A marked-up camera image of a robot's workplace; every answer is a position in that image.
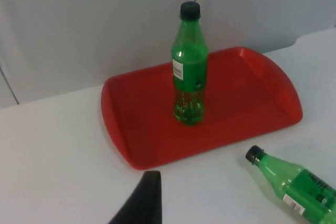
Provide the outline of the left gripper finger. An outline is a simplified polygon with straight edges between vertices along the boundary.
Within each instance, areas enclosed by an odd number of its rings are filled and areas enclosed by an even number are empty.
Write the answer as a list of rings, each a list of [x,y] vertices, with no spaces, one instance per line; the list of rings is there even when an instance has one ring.
[[[145,171],[132,194],[109,222],[161,224],[162,181],[160,171]]]

